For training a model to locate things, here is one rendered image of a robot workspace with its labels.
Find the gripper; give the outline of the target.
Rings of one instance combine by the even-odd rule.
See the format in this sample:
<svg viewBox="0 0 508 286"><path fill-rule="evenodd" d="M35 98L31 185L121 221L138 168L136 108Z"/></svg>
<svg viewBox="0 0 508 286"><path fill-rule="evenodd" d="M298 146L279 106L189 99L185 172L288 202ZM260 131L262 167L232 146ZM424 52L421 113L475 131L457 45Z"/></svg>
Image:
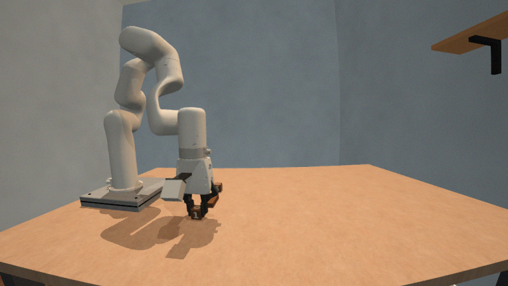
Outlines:
<svg viewBox="0 0 508 286"><path fill-rule="evenodd" d="M219 193L214 185L213 168L210 157L206 156L198 159L178 158L176 175L181 173L192 173L192 175L185 180L186 188L183 198L187 206L188 216L191 216L190 210L194 207L192 194L200 194L201 216L204 217L208 212L207 202Z"/></svg>

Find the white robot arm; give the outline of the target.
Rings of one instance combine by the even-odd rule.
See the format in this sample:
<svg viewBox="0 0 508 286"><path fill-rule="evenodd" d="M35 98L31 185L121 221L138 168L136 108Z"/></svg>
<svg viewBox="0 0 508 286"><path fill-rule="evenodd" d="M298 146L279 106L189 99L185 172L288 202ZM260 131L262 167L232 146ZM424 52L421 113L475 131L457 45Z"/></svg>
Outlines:
<svg viewBox="0 0 508 286"><path fill-rule="evenodd" d="M176 92L184 85L175 48L157 33L134 26L122 30L119 44L137 58L123 65L118 79L114 99L122 106L122 110L111 110L104 117L112 175L106 184L110 184L109 191L112 193L131 192L143 186L143 182L138 180L132 133L140 127L145 105L148 124L153 134L178 135L181 159L198 159L211 154L211 150L206 146L203 109L160 109L158 98ZM154 67L158 83L151 89L146 101L141 87L145 75ZM181 173L174 178L166 178L160 198L166 202L182 202L185 180L191 175L192 173Z"/></svg>

